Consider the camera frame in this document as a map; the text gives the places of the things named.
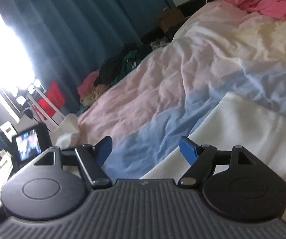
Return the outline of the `white clothes drying rack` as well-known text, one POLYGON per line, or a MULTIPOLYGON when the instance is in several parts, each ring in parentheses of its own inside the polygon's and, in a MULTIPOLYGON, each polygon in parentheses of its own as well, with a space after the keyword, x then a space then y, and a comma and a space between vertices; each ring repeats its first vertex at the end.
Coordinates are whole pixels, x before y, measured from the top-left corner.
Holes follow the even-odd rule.
POLYGON ((19 90, 17 102, 22 107, 22 115, 35 123, 46 124, 49 131, 54 131, 65 118, 62 113, 65 95, 57 82, 47 90, 37 79, 26 90, 19 90))

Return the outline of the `teal window curtain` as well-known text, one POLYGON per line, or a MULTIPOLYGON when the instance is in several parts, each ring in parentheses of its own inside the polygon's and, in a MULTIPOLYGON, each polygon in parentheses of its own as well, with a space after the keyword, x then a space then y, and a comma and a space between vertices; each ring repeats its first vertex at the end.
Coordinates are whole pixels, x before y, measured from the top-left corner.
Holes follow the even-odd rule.
POLYGON ((130 43, 141 44, 173 0, 0 0, 0 14, 23 43, 44 87, 56 82, 65 109, 80 109, 85 77, 130 43))

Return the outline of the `red fabric on rack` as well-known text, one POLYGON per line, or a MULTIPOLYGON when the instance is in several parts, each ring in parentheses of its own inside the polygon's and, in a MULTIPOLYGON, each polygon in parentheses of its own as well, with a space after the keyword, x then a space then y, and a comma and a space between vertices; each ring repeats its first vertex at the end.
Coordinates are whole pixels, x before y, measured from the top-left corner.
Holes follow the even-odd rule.
POLYGON ((49 117, 60 116, 62 119, 65 117, 61 112, 65 105, 65 95, 60 90, 57 82, 53 82, 45 93, 38 87, 35 87, 35 90, 41 96, 41 99, 37 102, 38 105, 49 117))

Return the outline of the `brown cardboard box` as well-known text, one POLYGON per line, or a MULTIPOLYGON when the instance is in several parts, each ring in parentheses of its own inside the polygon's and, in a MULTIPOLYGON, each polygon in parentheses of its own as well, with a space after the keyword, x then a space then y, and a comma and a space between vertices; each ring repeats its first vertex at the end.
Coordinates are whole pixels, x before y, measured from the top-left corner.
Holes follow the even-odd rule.
POLYGON ((164 8, 161 15, 156 19, 157 24, 164 33, 167 33, 171 27, 182 23, 185 17, 180 9, 174 7, 170 9, 168 7, 164 8))

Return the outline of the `pastel pink blue duvet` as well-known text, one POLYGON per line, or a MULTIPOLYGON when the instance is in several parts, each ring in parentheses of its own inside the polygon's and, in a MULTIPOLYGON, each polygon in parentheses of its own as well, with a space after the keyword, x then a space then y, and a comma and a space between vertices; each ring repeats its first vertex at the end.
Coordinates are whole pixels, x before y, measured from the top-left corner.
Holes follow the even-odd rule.
POLYGON ((105 136, 115 179, 140 178, 227 92, 286 117, 286 21, 211 2, 78 118, 79 145, 105 136))

